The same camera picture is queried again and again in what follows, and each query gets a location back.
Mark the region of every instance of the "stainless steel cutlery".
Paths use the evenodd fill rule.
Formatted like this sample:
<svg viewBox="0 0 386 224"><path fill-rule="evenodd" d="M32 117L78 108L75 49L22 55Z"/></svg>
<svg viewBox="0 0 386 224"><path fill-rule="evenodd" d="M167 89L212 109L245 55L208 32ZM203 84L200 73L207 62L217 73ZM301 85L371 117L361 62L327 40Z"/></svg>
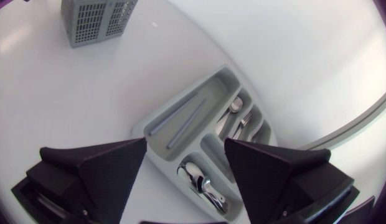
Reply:
<svg viewBox="0 0 386 224"><path fill-rule="evenodd" d="M248 124L248 122L251 120L252 114L249 112L238 124L237 129L235 131L235 134L233 134L232 139L238 139L240 134L242 133L242 129Z"/></svg>
<svg viewBox="0 0 386 224"><path fill-rule="evenodd" d="M228 120L228 117L231 113L238 113L243 108L243 101L240 97L236 96L236 98L232 101L232 103L229 105L228 109L223 113L223 115L218 120L217 124L215 125L215 133L219 135L221 131L223 130L226 120Z"/></svg>
<svg viewBox="0 0 386 224"><path fill-rule="evenodd" d="M179 164L177 174L186 182L191 184L191 188L197 194L202 194L209 202L222 214L227 213L226 198L211 186L211 181L208 176L204 176L203 172L193 162Z"/></svg>

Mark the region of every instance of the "cutlery handle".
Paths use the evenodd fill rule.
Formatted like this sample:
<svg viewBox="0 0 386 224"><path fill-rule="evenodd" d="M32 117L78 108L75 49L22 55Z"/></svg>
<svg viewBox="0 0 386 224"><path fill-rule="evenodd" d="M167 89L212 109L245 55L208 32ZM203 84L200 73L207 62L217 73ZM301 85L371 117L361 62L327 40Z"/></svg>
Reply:
<svg viewBox="0 0 386 224"><path fill-rule="evenodd" d="M199 113L201 108L204 106L206 99L201 101L199 107L193 112L193 114L190 116L190 118L185 122L185 124L182 126L182 128L176 133L174 138L171 140L171 142L168 143L167 148L170 149L172 148L176 141L182 136L183 132L186 130L186 128L189 126L189 124L193 121L193 119L196 117L196 115Z"/></svg>
<svg viewBox="0 0 386 224"><path fill-rule="evenodd" d="M222 130L225 127L226 121L228 120L228 117L230 115L230 111L226 112L226 115L223 116L217 124L215 124L215 133L219 136L219 134L222 132Z"/></svg>
<svg viewBox="0 0 386 224"><path fill-rule="evenodd" d="M233 136L232 136L232 139L238 139L238 137L242 133L242 129L243 129L242 124L241 123L238 124L238 127L237 127L237 129L235 131L235 134L233 134Z"/></svg>
<svg viewBox="0 0 386 224"><path fill-rule="evenodd" d="M168 115L167 118L165 118L164 120L162 120L159 124L157 124L157 126L155 128L153 128L150 132L149 132L149 136L152 136L153 134L156 134L156 132L158 132L170 119L172 119L173 117L175 117L175 115L180 112L181 109L183 109L190 101L193 100L193 98L197 95L197 93L194 93L191 97L189 97L182 105L180 105L178 108L176 108L176 110L174 110L174 112L172 112L170 115Z"/></svg>
<svg viewBox="0 0 386 224"><path fill-rule="evenodd" d="M209 187L209 193L214 194L218 198L218 200L220 200L222 203L224 203L226 201L225 197L221 193L219 193L217 190L215 190L211 185Z"/></svg>

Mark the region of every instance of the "gray plastic basket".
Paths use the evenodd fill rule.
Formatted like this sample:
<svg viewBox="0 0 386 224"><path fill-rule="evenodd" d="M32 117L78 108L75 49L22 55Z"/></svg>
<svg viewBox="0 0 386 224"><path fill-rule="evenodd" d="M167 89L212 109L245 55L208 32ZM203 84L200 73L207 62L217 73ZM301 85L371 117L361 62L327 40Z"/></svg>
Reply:
<svg viewBox="0 0 386 224"><path fill-rule="evenodd" d="M62 0L62 17L72 47L123 35L138 0Z"/></svg>

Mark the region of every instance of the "black mesh fabric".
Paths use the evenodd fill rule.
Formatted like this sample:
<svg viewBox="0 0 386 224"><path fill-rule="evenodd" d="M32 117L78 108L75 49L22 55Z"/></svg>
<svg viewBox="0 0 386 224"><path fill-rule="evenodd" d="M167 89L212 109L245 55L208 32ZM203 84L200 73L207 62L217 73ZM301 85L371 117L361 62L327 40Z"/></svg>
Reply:
<svg viewBox="0 0 386 224"><path fill-rule="evenodd" d="M78 149L46 147L40 154L43 161L81 178L102 223L119 223L146 146L142 138Z"/></svg>
<svg viewBox="0 0 386 224"><path fill-rule="evenodd" d="M292 173L328 162L330 151L298 151L233 139L225 153L251 223L266 223Z"/></svg>

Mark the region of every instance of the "white surface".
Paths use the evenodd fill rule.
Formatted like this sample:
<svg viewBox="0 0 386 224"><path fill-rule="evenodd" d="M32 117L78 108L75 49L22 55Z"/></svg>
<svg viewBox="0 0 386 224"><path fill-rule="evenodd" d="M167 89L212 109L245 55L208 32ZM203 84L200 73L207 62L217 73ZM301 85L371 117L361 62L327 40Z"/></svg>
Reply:
<svg viewBox="0 0 386 224"><path fill-rule="evenodd" d="M349 209L373 195L377 200L386 181L386 110L352 139L333 149L330 163L355 179L354 186L360 191Z"/></svg>
<svg viewBox="0 0 386 224"><path fill-rule="evenodd" d="M32 223L11 188L40 161L40 147L129 139L135 123L224 63L241 76L167 1L139 0L122 37L77 49L68 43L60 1L1 9L0 199L13 222ZM141 220L212 221L147 160L122 223Z"/></svg>
<svg viewBox="0 0 386 224"><path fill-rule="evenodd" d="M172 2L237 62L284 146L340 128L386 90L386 30L372 1ZM0 10L0 195L14 223L32 223L10 189L40 161L40 147L128 139L135 122L221 64L242 74L167 2L139 0L124 36L77 49L59 11L60 1ZM362 170L345 151L341 169ZM386 161L386 151L374 155ZM366 175L373 189L383 169ZM211 221L146 160L122 222L143 219Z"/></svg>
<svg viewBox="0 0 386 224"><path fill-rule="evenodd" d="M373 1L168 1L251 80L280 146L330 134L386 92L386 28Z"/></svg>

